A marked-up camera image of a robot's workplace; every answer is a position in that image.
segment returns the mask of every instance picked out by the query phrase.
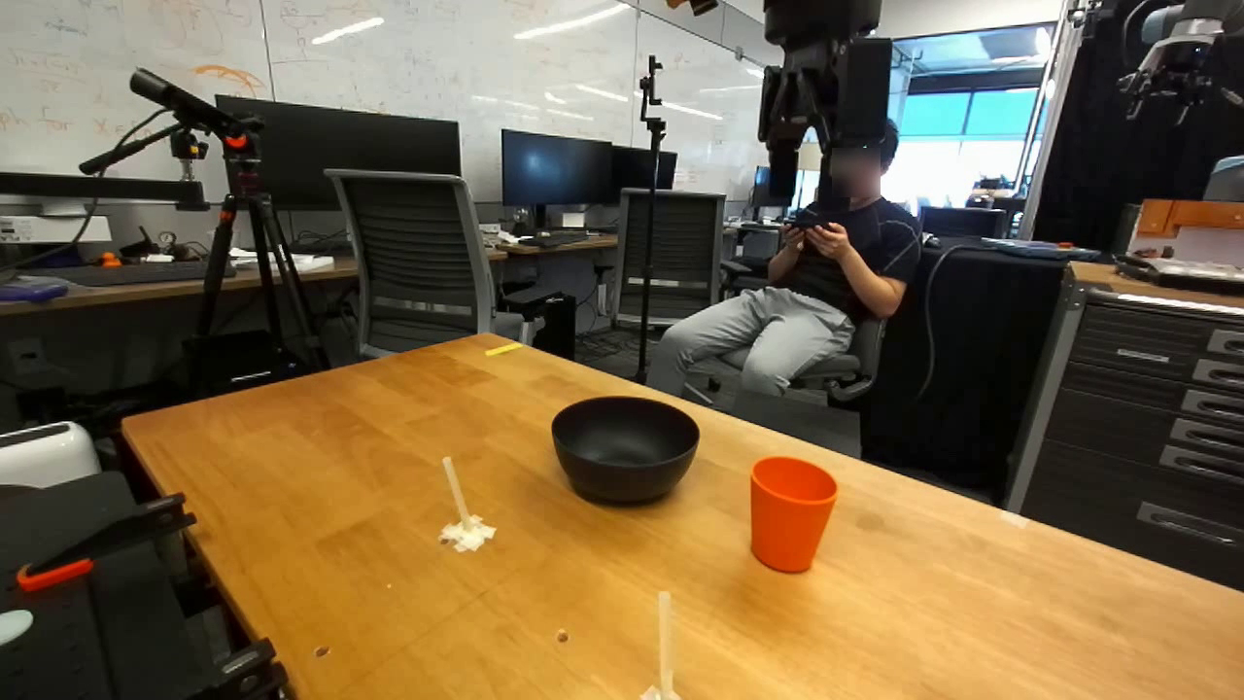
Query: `mesh chair back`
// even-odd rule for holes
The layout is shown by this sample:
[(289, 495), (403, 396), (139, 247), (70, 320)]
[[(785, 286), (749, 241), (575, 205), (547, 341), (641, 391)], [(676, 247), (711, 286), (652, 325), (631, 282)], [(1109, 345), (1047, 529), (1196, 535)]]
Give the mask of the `mesh chair back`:
[(494, 276), (459, 173), (328, 166), (358, 262), (358, 345), (494, 332)]
[(701, 190), (623, 190), (623, 265), (613, 268), (613, 320), (641, 320), (641, 276), (648, 208), (652, 227), (652, 276), (648, 324), (667, 325), (719, 299), (719, 247), (724, 247), (724, 195)]

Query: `jeans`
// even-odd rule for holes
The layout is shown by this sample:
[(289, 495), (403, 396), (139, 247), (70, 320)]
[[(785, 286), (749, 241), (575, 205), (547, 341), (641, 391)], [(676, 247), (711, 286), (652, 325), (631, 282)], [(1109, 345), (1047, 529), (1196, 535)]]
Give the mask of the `jeans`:
[(724, 359), (741, 345), (741, 402), (774, 405), (789, 380), (828, 352), (850, 345), (855, 324), (824, 299), (789, 286), (749, 286), (674, 324), (652, 352), (680, 380), (704, 359)]

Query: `tripod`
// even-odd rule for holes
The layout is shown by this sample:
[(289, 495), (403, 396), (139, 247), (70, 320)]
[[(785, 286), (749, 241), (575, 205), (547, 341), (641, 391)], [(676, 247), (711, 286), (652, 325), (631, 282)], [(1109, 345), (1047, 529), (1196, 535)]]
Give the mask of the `tripod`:
[(658, 62), (658, 55), (648, 55), (648, 79), (637, 83), (637, 88), (641, 88), (637, 120), (648, 127), (648, 227), (641, 237), (637, 368), (635, 368), (635, 380), (641, 380), (641, 385), (648, 385), (652, 237), (658, 237), (658, 177), (661, 177), (661, 138), (663, 138), (663, 120), (648, 115), (648, 105), (661, 105), (658, 71), (661, 71), (661, 62)]
[[(255, 377), (289, 377), (304, 368), (321, 368), (328, 348), (319, 337), (319, 324), (306, 303), (306, 286), (293, 262), (289, 237), (277, 219), (269, 219), (266, 201), (255, 201), (255, 127), (236, 127), (222, 135), (225, 166), (228, 166), (228, 197), (222, 201), (219, 229), (211, 241), (211, 262), (203, 276), (199, 299), (199, 337), (185, 341), (185, 374), (193, 380), (255, 380)], [(266, 290), (269, 332), (215, 334), (222, 280), (228, 271), (232, 221), (247, 212), (255, 271)]]

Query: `red object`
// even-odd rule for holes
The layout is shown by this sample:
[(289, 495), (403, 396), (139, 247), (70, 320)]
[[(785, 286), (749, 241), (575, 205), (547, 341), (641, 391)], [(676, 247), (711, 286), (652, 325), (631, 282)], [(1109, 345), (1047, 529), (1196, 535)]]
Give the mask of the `red object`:
[(779, 571), (809, 571), (837, 504), (837, 479), (805, 457), (749, 470), (749, 552)]
[(18, 571), (14, 571), (14, 591), (23, 591), (23, 593), (43, 593), (43, 591), (52, 591), (52, 588), (66, 588), (66, 584), (89, 578), (89, 574), (93, 574), (93, 560), (70, 560), (70, 565), (34, 571), (34, 574), (30, 574), (30, 569), (18, 569)]

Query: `man's hands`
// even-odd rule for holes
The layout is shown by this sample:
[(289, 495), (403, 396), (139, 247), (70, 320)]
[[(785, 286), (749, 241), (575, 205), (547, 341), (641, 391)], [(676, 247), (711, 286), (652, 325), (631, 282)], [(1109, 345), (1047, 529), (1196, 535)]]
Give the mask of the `man's hands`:
[(796, 227), (780, 229), (780, 243), (794, 247), (794, 251), (805, 251), (809, 229), (796, 229)]
[(846, 265), (855, 251), (850, 237), (840, 221), (789, 227), (780, 233), (780, 251), (768, 262), (768, 280), (785, 280), (796, 268), (796, 262), (805, 256), (805, 247), (811, 247), (818, 256), (824, 256), (831, 265)]
[(840, 221), (819, 221), (811, 229), (805, 229), (805, 241), (824, 256), (824, 262), (845, 262), (845, 251), (850, 247), (850, 237)]

